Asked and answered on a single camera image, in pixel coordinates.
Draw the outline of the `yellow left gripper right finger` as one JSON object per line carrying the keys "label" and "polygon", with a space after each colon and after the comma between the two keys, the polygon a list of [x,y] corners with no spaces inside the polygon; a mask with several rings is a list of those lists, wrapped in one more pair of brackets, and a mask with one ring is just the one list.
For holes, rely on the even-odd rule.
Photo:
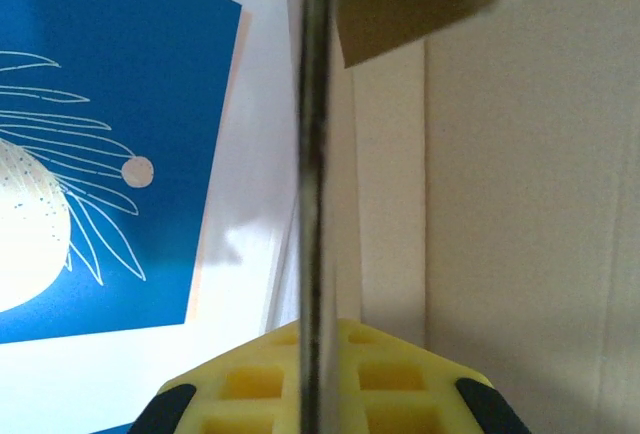
{"label": "yellow left gripper right finger", "polygon": [[481,373],[355,320],[338,328],[334,433],[528,433]]}

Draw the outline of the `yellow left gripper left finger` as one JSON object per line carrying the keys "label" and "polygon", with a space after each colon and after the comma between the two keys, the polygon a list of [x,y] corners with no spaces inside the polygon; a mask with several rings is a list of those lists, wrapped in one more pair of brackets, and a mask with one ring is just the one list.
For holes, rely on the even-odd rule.
{"label": "yellow left gripper left finger", "polygon": [[272,330],[164,383],[131,433],[298,433],[299,329]]}

